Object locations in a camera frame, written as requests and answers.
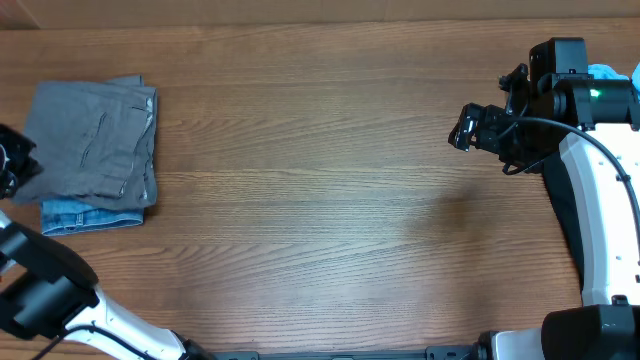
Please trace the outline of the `grey shorts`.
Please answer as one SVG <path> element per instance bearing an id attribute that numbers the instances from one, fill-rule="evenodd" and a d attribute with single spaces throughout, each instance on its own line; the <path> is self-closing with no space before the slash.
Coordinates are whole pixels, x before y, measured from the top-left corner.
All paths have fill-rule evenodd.
<path id="1" fill-rule="evenodd" d="M 156 102 L 157 90 L 140 75 L 39 83 L 23 134 L 36 144 L 32 157 L 42 171 L 13 201 L 65 198 L 108 210 L 154 205 Z"/>

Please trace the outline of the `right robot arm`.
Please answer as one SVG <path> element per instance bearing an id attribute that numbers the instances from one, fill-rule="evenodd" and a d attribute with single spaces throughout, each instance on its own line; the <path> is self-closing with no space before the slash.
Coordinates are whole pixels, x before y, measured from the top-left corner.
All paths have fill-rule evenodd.
<path id="1" fill-rule="evenodd" d="M 449 141 L 541 174 L 578 271 L 582 304 L 540 327 L 488 331 L 430 359 L 635 359 L 639 355 L 639 81 L 552 38 L 501 77 L 504 106 L 467 104 Z"/>

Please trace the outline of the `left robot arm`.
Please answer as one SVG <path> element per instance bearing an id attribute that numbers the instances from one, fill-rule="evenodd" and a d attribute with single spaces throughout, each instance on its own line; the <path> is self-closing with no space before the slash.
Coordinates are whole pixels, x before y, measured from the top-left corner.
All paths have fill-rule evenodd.
<path id="1" fill-rule="evenodd" d="M 61 243 L 1 216 L 1 272 L 25 272 L 1 290 L 1 329 L 19 339 L 46 337 L 43 358 L 64 340 L 117 359 L 210 359 L 177 333 L 149 324 L 107 296 L 93 269 Z"/>

